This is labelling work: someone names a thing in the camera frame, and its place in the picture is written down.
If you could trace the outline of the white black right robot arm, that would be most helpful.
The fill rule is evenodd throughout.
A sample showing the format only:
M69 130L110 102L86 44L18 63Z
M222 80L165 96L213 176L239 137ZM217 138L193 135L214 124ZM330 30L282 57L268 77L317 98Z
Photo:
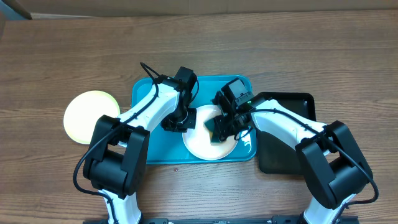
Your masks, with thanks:
M367 184L379 196L373 173L351 131L344 123L324 124L284 108L273 98L252 93L222 93L211 101L221 115L207 121L213 142L237 137L243 130L269 133L292 148L306 185L312 194L300 218L304 223L340 223L344 209Z

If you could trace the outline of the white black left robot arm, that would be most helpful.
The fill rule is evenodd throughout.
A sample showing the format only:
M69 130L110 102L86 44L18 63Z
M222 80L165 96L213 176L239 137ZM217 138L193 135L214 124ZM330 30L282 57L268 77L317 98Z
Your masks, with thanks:
M140 223L136 191L143 178L151 132L161 126L166 131L185 133L195 127L197 76L159 75L138 104L118 118L101 116L88 151L73 172L73 183L85 194L104 198L109 217L104 223Z

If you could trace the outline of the white plate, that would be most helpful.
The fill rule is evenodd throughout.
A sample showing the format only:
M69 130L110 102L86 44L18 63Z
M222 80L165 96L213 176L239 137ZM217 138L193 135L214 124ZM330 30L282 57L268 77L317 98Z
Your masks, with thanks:
M205 126L205 122L218 115L221 115L221 111L217 106L200 106L197 108L195 128L188 129L182 134L186 148L199 159L207 161L222 159L230 154L238 143L233 136L224 142L211 142L213 131Z

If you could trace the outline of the yellow plate with sauce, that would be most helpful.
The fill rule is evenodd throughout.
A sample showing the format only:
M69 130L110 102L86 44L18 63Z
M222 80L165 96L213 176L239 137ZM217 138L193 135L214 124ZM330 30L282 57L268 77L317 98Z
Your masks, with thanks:
M89 144L97 120L107 115L120 115L118 102L109 93L99 90L84 92L67 106L63 127L67 135L79 144Z

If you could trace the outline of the green yellow sponge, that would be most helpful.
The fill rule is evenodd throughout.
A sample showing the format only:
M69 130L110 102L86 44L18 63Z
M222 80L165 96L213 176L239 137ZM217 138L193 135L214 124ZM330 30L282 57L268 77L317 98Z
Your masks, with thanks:
M221 135L221 125L223 124L223 116L215 116L214 118L205 121L204 125L210 133L211 143L221 143L224 141Z

